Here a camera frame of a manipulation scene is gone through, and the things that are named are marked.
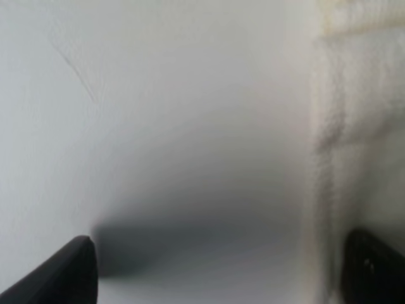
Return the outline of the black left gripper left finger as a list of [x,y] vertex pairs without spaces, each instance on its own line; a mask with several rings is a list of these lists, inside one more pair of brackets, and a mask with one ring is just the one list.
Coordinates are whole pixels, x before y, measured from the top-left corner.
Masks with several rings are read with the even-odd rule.
[[1,303],[97,303],[96,247],[77,236],[1,293]]

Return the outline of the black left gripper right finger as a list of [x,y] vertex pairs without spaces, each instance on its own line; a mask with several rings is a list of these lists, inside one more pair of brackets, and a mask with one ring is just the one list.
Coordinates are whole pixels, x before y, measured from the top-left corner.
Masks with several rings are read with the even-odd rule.
[[344,303],[404,303],[404,254],[364,229],[345,240],[340,293]]

